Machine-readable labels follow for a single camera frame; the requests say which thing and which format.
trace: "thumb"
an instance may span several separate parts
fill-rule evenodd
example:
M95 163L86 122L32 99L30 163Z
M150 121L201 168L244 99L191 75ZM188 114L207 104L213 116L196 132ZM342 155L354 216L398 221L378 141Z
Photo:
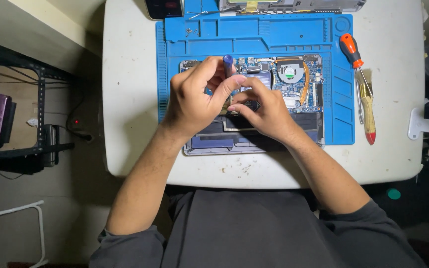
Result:
M241 88L241 84L246 82L247 78L244 75L233 75L219 84L213 92L211 101L214 105L222 107L226 99L231 95L231 92Z
M236 103L228 107L228 111L235 111L244 116L252 125L256 124L259 119L253 110L242 103Z

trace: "person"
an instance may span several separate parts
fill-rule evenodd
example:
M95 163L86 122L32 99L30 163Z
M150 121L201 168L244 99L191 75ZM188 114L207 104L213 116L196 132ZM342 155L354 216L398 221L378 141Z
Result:
M178 198L166 242L152 223L180 148L242 86L252 89L228 110L287 147L325 212L318 219L296 191L196 190ZM222 58L213 56L170 87L167 114L118 192L90 267L426 267L398 225L292 120L279 91L242 75L224 79Z

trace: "wooden brush handle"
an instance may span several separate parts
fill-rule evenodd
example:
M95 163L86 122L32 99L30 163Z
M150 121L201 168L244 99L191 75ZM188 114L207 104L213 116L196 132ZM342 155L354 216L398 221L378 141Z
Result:
M364 116L365 116L365 134L367 135L367 139L369 139L368 135L373 134L373 140L369 140L370 144L373 144L375 141L375 120L373 119L373 97L365 96L361 98L362 105L364 107Z

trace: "white stand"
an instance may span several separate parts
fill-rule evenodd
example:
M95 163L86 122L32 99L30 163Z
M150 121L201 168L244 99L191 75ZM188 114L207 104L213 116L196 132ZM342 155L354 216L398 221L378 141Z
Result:
M40 200L38 202L35 203L31 203L31 204L27 204L27 205L22 205L19 207L15 207L15 208L11 208L11 209L7 209L7 210L2 210L0 211L0 215L4 215L4 214L8 214L8 213L12 213L12 212L16 212L16 211L20 211L23 209L27 209L27 208L35 208L37 210L38 216L39 216L39 236L40 236L40 252L41 252L41 258L39 260L38 263L34 264L33 266L29 267L29 268L37 268L40 267L42 265L47 264L49 261L45 258L46 256L46 247L44 244L44 225L42 224L42 209L39 207L40 204L44 204L44 200Z
M424 118L424 110L414 108L410 114L410 125L408 126L408 137L416 140L420 137L421 132L429 133L429 119Z

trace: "purple book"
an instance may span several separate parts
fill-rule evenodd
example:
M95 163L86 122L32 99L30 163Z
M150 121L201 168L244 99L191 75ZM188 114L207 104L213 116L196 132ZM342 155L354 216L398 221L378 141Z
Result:
M3 118L6 113L9 113L11 110L11 97L7 95L0 94L0 135L1 128L3 126Z

